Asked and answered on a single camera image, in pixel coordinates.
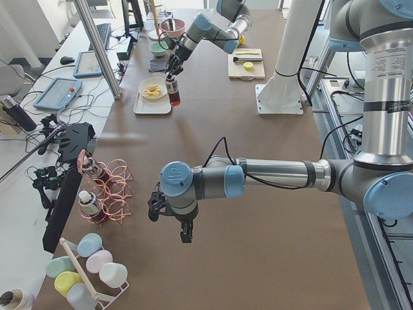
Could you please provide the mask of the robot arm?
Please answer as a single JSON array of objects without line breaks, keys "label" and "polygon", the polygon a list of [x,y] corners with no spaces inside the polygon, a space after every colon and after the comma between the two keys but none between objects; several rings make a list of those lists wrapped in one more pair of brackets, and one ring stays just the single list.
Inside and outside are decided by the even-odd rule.
[{"label": "robot arm", "polygon": [[198,13],[189,29],[179,38],[169,36],[165,39],[171,53],[166,64],[166,77],[170,79],[183,71],[183,63],[188,60],[201,40],[209,41],[227,54],[232,54],[238,47],[241,35],[252,26],[250,10],[242,1],[218,1],[217,12],[230,21],[223,30],[213,24],[203,13]]},{"label": "robot arm", "polygon": [[330,45],[362,50],[367,67],[362,115],[340,124],[349,160],[277,161],[210,154],[198,167],[165,165],[148,201],[148,216],[173,216],[181,240],[192,241],[198,203],[244,194],[248,184],[317,188],[345,197],[384,220],[412,214],[412,158],[406,152],[412,108],[412,2],[334,1]]}]

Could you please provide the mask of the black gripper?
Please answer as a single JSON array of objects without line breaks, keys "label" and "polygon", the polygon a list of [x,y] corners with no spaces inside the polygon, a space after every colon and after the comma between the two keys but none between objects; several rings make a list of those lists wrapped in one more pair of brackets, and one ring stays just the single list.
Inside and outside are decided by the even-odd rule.
[{"label": "black gripper", "polygon": [[177,210],[174,211],[174,217],[181,223],[180,237],[183,243],[192,243],[194,219],[198,215],[198,212],[198,208],[186,214],[179,214]]},{"label": "black gripper", "polygon": [[194,51],[194,42],[192,40],[182,40],[180,42],[168,40],[167,45],[170,50],[176,47],[175,52],[170,54],[166,63],[165,74],[168,78],[171,78],[172,74],[177,76],[183,71],[183,63]]}]

